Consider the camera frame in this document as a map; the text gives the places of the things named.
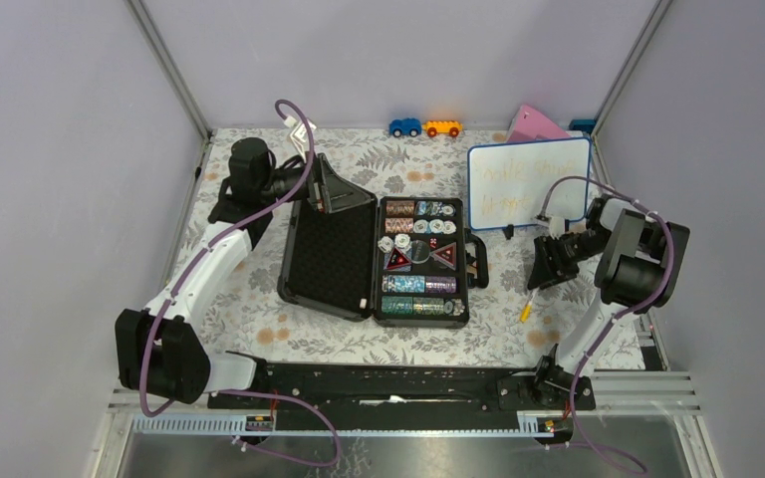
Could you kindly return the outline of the blue framed whiteboard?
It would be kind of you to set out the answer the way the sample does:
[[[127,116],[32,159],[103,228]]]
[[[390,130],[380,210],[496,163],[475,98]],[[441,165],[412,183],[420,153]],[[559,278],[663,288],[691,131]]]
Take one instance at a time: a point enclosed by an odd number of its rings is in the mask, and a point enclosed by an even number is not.
[[[592,144],[585,137],[483,144],[467,152],[468,210],[475,230],[532,226],[549,215],[579,221],[588,207]]]

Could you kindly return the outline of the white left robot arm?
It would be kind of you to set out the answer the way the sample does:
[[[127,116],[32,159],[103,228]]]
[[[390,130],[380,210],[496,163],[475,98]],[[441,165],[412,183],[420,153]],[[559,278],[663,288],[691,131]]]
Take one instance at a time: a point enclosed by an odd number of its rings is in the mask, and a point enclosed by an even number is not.
[[[119,381],[140,397],[192,403],[230,390],[247,409],[268,399],[269,383],[245,354],[209,353],[198,331],[219,287],[255,249],[274,210],[290,202],[326,219],[360,211],[374,201],[367,190],[337,175],[322,153],[302,150],[284,163],[259,137],[234,142],[229,174],[220,185],[208,226],[187,264],[139,310],[115,323]]]

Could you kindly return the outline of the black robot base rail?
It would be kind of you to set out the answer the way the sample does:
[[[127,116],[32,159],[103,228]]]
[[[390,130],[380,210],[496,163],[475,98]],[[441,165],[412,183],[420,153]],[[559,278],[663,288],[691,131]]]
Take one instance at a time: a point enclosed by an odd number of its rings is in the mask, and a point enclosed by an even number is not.
[[[220,392],[211,409],[263,410],[280,431],[321,431],[302,399],[340,431],[510,431],[522,412],[592,411],[587,377],[542,358],[534,368],[417,367],[259,362],[254,396]]]

